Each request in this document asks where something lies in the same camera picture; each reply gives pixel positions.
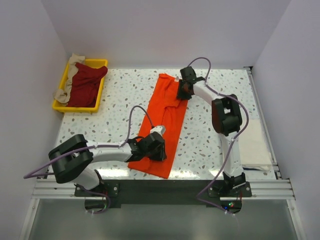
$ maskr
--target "red fabric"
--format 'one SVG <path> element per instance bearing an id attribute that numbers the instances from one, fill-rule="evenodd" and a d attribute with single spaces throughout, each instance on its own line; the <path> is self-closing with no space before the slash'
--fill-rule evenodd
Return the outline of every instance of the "red fabric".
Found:
<path id="1" fill-rule="evenodd" d="M 145 157 L 140 161 L 128 164 L 131 169 L 156 175 L 167 179 L 175 159 L 179 136 L 187 109 L 187 100 L 177 99 L 179 83 L 167 74 L 159 74 L 153 95 L 147 109 L 153 125 L 164 125 L 166 159 L 163 162 L 153 161 Z M 144 117 L 139 136 L 145 137 L 150 133 L 151 125 L 147 116 Z"/>
<path id="2" fill-rule="evenodd" d="M 78 72 L 72 78 L 67 107 L 93 108 L 96 105 L 101 79 L 107 74 L 108 69 L 105 66 L 92 68 L 78 62 L 75 66 Z"/>

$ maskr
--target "beige cloth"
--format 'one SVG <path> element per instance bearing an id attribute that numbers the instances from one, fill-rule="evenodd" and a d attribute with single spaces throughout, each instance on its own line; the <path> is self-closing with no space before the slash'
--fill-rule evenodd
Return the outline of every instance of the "beige cloth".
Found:
<path id="1" fill-rule="evenodd" d="M 260 119 L 250 119 L 239 136 L 241 164 L 244 168 L 269 171 L 272 158 L 268 150 Z"/>
<path id="2" fill-rule="evenodd" d="M 66 104 L 70 100 L 70 92 L 72 88 L 72 78 L 77 74 L 78 68 L 76 63 L 85 63 L 85 56 L 79 56 L 72 53 L 72 56 L 69 58 L 69 69 L 68 69 L 68 80 L 65 83 L 64 89 L 59 88 L 53 93 L 53 97 L 59 103 Z"/>

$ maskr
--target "dark red cloth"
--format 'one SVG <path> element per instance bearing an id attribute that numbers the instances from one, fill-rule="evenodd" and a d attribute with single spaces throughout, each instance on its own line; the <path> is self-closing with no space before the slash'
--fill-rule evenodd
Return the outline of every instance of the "dark red cloth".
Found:
<path id="1" fill-rule="evenodd" d="M 108 68 L 92 68 L 78 62 L 75 66 L 78 72 L 72 78 L 67 107 L 93 108 L 96 105 L 101 79 L 107 74 Z"/>

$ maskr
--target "yellow basket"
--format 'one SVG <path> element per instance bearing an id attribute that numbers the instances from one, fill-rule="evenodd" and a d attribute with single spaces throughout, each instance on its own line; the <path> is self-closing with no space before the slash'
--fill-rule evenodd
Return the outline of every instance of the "yellow basket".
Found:
<path id="1" fill-rule="evenodd" d="M 94 68 L 99 69 L 103 66 L 108 65 L 108 61 L 106 59 L 86 59 L 84 61 L 84 64 Z M 68 69 L 69 69 L 69 63 L 66 65 L 62 79 L 60 81 L 59 88 L 65 89 L 66 81 L 68 80 Z M 57 110 L 62 113 L 96 113 L 99 109 L 100 99 L 102 90 L 104 88 L 104 82 L 105 82 L 105 76 L 101 79 L 98 95 L 96 97 L 96 102 L 94 107 L 68 107 L 64 106 L 62 103 L 58 102 L 57 100 L 53 100 L 52 108 L 54 110 Z"/>

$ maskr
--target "speckled tabletop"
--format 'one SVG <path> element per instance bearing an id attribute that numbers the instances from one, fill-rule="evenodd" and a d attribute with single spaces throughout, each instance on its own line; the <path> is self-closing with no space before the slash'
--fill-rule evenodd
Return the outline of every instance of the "speckled tabletop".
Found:
<path id="1" fill-rule="evenodd" d="M 205 69 L 195 71 L 197 76 L 205 76 L 207 73 Z M 180 77 L 179 69 L 109 69 L 98 113 L 66 113 L 56 144 L 74 134 L 83 134 L 87 140 L 96 142 L 123 141 L 127 135 L 131 107 L 141 105 L 147 109 L 159 73 Z M 246 70 L 211 70 L 208 84 L 225 94 L 236 94 L 247 107 L 250 118 L 259 118 Z M 143 117 L 144 113 L 140 109 L 134 111 L 131 137 L 138 134 Z M 221 142 L 211 123 L 211 107 L 201 98 L 193 96 L 188 101 L 169 179 L 211 180 L 222 162 Z M 124 162 L 109 161 L 92 163 L 89 167 L 97 169 L 103 179 L 162 179 L 129 169 L 127 165 Z M 245 174 L 248 180 L 276 179 L 273 169 L 267 172 L 249 170 Z"/>

